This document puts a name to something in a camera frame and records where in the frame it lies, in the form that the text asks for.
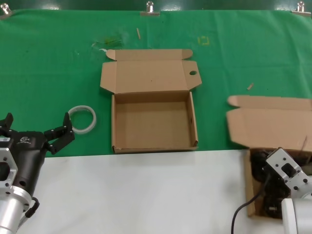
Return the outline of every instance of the yellow mark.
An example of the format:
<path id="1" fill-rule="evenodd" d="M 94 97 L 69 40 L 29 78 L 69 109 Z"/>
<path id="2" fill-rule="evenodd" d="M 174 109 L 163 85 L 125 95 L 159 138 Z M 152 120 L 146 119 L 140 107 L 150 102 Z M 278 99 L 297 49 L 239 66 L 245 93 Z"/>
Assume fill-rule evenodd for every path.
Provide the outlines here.
<path id="1" fill-rule="evenodd" d="M 206 36 L 201 36 L 197 38 L 198 44 L 200 45 L 209 45 L 209 38 Z"/>

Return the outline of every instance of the open cardboard box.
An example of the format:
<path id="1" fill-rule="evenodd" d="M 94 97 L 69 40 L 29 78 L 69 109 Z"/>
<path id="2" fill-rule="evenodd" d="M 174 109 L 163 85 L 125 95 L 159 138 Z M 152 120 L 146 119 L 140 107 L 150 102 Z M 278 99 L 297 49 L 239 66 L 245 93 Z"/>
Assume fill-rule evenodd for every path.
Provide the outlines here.
<path id="1" fill-rule="evenodd" d="M 100 86 L 112 95 L 115 153 L 183 151 L 198 143 L 191 50 L 108 50 Z"/>
<path id="2" fill-rule="evenodd" d="M 288 97 L 230 96 L 228 103 L 239 109 L 227 112 L 231 140 L 249 147 L 244 158 L 246 199 L 261 188 L 252 176 L 250 156 L 260 149 L 284 148 L 292 157 L 312 152 L 312 101 Z M 249 217 L 266 217 L 259 197 L 247 207 Z"/>

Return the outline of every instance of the white table surface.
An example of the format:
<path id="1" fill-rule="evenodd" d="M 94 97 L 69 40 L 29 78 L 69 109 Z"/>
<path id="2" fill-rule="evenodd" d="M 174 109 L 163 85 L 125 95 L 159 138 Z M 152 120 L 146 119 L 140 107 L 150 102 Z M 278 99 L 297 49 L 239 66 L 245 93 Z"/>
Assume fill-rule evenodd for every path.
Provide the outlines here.
<path id="1" fill-rule="evenodd" d="M 229 234 L 244 151 L 47 158 L 19 234 Z M 235 234 L 283 234 L 240 211 Z"/>

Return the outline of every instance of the wooden stick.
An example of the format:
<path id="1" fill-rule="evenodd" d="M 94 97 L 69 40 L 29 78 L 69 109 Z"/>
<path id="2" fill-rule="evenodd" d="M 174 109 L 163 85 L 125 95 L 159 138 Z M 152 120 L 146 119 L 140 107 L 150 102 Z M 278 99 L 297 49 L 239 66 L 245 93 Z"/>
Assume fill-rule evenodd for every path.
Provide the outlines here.
<path id="1" fill-rule="evenodd" d="M 254 85 L 254 83 L 251 83 L 251 84 L 248 86 L 247 90 L 251 90 L 251 88 L 253 87 L 253 85 Z"/>
<path id="2" fill-rule="evenodd" d="M 141 40 L 141 36 L 140 36 L 140 32 L 139 32 L 138 28 L 136 28 L 136 31 L 137 31 L 138 39 Z"/>

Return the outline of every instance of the metal bracket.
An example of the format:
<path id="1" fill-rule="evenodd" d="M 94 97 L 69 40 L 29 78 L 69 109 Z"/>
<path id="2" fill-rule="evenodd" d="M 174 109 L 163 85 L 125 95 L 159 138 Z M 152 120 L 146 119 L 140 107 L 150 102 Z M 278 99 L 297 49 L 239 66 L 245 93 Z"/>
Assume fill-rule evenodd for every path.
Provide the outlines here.
<path id="1" fill-rule="evenodd" d="M 278 148 L 269 155 L 266 162 L 283 178 L 292 198 L 311 196 L 312 178 L 302 171 L 285 150 Z"/>
<path id="2" fill-rule="evenodd" d="M 311 16 L 311 12 L 305 12 L 304 11 L 304 2 L 300 1 L 297 3 L 297 9 L 292 11 L 292 13 L 296 15 L 301 15 L 301 16 Z"/>
<path id="3" fill-rule="evenodd" d="M 152 1 L 148 1 L 146 3 L 146 11 L 140 12 L 141 16 L 159 16 L 160 12 L 154 12 L 154 3 Z"/>
<path id="4" fill-rule="evenodd" d="M 0 8 L 3 11 L 3 15 L 0 16 L 0 20 L 4 20 L 5 18 L 8 18 L 10 15 L 12 15 L 12 11 L 10 10 L 8 4 L 3 3 L 0 5 Z"/>
<path id="5" fill-rule="evenodd" d="M 9 174 L 6 180 L 0 181 L 0 194 L 2 190 L 7 192 L 11 185 L 13 184 L 16 173 L 18 172 L 18 167 L 11 155 L 9 148 L 0 148 L 0 164 L 7 164 L 9 166 Z"/>

